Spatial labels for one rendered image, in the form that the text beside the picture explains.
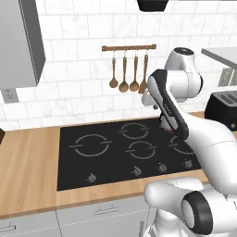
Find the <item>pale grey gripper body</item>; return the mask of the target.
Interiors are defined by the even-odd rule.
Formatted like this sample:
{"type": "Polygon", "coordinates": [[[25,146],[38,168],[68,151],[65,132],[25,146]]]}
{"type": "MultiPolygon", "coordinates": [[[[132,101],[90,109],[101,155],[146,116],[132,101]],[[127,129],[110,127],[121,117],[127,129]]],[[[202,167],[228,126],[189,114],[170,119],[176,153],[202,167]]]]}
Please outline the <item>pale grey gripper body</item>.
{"type": "Polygon", "coordinates": [[[163,113],[160,114],[159,117],[160,126],[167,132],[174,133],[175,130],[172,128],[172,126],[169,124],[168,120],[166,119],[165,115],[163,113]]]}

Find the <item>wooden spatula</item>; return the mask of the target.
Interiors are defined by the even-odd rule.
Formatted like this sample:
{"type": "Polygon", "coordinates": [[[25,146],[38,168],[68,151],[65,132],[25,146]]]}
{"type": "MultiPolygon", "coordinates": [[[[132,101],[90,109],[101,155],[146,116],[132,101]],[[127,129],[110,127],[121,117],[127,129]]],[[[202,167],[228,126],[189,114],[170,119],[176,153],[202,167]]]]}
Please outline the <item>wooden spatula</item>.
{"type": "Polygon", "coordinates": [[[147,71],[147,65],[148,65],[148,55],[144,56],[144,63],[143,63],[143,80],[139,86],[139,94],[143,94],[144,90],[147,88],[147,82],[146,82],[146,71],[147,71]]]}

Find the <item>black extractor hood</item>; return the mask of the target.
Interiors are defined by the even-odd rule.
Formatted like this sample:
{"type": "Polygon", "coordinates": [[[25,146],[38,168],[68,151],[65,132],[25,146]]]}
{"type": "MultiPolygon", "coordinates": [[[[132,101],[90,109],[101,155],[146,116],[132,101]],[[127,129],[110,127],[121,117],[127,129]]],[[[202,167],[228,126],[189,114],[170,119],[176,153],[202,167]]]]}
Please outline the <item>black extractor hood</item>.
{"type": "Polygon", "coordinates": [[[168,0],[137,0],[137,3],[142,12],[163,12],[168,0]]]}

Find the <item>wooden utensil rail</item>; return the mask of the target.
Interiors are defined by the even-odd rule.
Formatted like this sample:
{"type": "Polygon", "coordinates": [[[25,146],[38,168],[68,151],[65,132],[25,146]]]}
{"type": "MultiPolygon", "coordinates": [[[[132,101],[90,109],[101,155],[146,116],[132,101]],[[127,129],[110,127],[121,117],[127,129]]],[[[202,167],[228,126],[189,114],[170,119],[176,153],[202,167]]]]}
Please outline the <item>wooden utensil rail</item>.
{"type": "Polygon", "coordinates": [[[123,45],[123,46],[102,46],[102,52],[107,51],[130,51],[130,50],[155,50],[156,44],[147,45],[123,45]]]}

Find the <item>black hob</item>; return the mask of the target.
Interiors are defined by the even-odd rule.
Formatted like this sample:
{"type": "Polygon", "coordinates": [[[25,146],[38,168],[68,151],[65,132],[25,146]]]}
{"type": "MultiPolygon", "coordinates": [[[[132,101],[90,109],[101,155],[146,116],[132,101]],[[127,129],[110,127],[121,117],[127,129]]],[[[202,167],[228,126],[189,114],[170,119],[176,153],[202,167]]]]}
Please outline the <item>black hob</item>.
{"type": "Polygon", "coordinates": [[[201,168],[193,150],[161,128],[158,118],[137,119],[60,130],[59,191],[130,181],[201,168]],[[184,163],[191,160],[193,166],[184,163]],[[166,172],[158,170],[163,163],[166,172]],[[133,173],[137,167],[140,176],[133,173]],[[90,174],[96,176],[89,182],[90,174]]]}

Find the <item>black toaster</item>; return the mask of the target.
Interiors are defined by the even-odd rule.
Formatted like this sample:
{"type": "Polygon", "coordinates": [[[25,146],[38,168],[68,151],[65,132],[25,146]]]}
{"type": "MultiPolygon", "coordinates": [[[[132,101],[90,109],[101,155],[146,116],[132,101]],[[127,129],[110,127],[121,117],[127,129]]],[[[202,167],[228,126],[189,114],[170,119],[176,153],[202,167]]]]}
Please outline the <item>black toaster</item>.
{"type": "Polygon", "coordinates": [[[237,131],[237,91],[212,93],[206,104],[205,118],[237,131]]]}

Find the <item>long wooden spoon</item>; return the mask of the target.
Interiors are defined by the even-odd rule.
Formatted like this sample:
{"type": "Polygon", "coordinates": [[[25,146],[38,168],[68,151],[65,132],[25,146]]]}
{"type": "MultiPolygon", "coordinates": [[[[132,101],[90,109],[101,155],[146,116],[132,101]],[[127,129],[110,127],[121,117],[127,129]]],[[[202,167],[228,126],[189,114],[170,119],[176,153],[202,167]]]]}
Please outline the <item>long wooden spoon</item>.
{"type": "Polygon", "coordinates": [[[123,57],[123,81],[118,87],[122,93],[126,93],[129,89],[129,85],[126,82],[126,70],[127,70],[127,57],[123,57]]]}
{"type": "MultiPolygon", "coordinates": [[[[138,56],[134,57],[134,76],[137,76],[137,67],[138,67],[138,56]]],[[[136,81],[136,78],[133,78],[132,83],[130,84],[130,90],[136,92],[139,89],[139,84],[136,81]]]]}

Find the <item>white wall socket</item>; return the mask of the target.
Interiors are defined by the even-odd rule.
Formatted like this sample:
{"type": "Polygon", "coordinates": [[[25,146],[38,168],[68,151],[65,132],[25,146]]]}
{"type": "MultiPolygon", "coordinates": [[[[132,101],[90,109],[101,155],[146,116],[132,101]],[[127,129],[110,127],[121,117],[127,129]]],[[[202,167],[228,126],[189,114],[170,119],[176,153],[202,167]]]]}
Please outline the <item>white wall socket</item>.
{"type": "Polygon", "coordinates": [[[15,89],[2,89],[1,94],[6,104],[17,103],[19,101],[17,91],[15,89]]]}

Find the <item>small wooden spoon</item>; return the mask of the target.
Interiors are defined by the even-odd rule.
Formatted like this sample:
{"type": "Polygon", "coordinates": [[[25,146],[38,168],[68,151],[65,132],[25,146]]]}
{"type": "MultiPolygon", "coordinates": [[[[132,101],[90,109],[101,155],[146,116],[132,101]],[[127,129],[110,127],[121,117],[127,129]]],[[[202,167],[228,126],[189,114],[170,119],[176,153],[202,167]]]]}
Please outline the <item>small wooden spoon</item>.
{"type": "MultiPolygon", "coordinates": [[[[116,69],[116,59],[115,58],[112,59],[112,69],[113,70],[116,69]]],[[[116,88],[118,86],[118,81],[115,76],[112,76],[112,80],[109,82],[109,86],[111,88],[116,88]]]]}

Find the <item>wide grey drawer front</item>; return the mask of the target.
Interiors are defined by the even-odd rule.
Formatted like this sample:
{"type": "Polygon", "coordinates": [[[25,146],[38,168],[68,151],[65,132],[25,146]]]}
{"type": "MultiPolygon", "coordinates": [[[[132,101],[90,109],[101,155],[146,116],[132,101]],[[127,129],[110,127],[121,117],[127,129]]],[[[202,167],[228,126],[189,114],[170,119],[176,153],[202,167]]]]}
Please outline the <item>wide grey drawer front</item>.
{"type": "Polygon", "coordinates": [[[57,210],[56,213],[58,216],[59,224],[61,226],[66,226],[72,223],[81,223],[84,221],[90,221],[100,218],[110,218],[123,214],[146,211],[147,209],[148,205],[144,201],[144,198],[142,196],[136,196],[87,206],[76,206],[71,208],[60,209],[57,210]],[[109,208],[111,206],[118,207],[119,211],[100,216],[94,215],[94,211],[98,208],[104,209],[109,208]]]}

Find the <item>grey wall socket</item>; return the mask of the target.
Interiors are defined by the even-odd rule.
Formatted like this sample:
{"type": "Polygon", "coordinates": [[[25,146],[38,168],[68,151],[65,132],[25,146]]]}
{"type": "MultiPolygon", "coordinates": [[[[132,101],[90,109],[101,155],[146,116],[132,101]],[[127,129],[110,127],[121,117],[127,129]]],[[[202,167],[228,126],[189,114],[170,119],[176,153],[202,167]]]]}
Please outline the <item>grey wall socket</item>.
{"type": "Polygon", "coordinates": [[[224,68],[221,72],[218,82],[222,86],[237,86],[237,70],[231,68],[224,68]]]}

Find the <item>grey cupboard door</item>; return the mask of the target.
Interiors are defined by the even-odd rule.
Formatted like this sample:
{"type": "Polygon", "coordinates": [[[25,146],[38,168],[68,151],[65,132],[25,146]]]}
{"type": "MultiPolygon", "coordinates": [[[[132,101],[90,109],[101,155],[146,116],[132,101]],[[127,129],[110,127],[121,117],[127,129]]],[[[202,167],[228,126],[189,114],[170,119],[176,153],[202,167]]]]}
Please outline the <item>grey cupboard door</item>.
{"type": "Polygon", "coordinates": [[[123,214],[61,226],[63,237],[139,237],[140,221],[147,227],[148,212],[123,214]]]}

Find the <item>grey wall cupboard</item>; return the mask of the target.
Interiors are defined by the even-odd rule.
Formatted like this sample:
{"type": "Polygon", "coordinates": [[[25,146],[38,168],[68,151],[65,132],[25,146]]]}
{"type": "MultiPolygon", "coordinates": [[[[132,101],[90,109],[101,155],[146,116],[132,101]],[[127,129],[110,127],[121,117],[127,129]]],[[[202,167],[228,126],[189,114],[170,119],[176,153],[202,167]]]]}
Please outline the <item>grey wall cupboard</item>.
{"type": "Polygon", "coordinates": [[[201,53],[237,70],[237,47],[203,48],[201,53]]]}
{"type": "Polygon", "coordinates": [[[0,89],[37,86],[44,63],[35,0],[0,0],[0,89]]]}

